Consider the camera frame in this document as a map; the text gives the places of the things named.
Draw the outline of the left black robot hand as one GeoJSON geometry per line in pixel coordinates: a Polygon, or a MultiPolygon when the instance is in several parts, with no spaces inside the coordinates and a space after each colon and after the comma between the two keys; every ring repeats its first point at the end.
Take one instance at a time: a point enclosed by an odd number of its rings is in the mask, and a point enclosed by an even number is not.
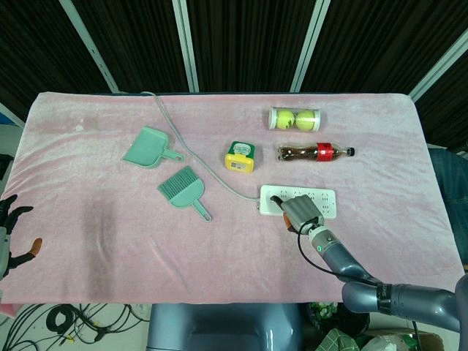
{"type": "Polygon", "coordinates": [[[33,206],[19,206],[11,211],[10,207],[17,198],[17,195],[12,195],[1,200],[1,279],[5,278],[12,269],[36,258],[42,247],[42,239],[36,238],[27,253],[16,257],[12,256],[11,236],[18,218],[21,214],[34,209],[33,206]]]}

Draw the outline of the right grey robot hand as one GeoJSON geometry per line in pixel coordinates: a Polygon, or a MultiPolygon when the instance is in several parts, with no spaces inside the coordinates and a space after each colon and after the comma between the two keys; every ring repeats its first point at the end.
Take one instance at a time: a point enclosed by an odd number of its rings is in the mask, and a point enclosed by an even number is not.
{"type": "Polygon", "coordinates": [[[281,200],[278,196],[270,197],[283,214],[288,218],[293,231],[299,235],[308,235],[310,230],[324,226],[325,220],[318,207],[308,195],[300,195],[289,200],[281,200]]]}

